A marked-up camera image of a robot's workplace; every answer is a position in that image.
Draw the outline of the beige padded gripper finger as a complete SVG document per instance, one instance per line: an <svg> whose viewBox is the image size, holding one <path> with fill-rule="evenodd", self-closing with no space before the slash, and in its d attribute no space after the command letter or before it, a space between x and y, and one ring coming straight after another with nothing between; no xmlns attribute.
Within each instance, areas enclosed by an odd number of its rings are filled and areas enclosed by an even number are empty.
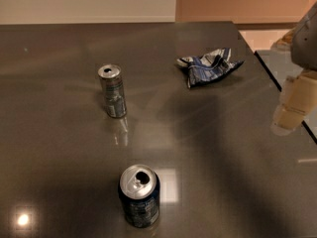
<svg viewBox="0 0 317 238"><path fill-rule="evenodd" d="M317 71L303 69L297 76L288 76L273 113L271 131L277 136L293 132L317 107Z"/></svg>

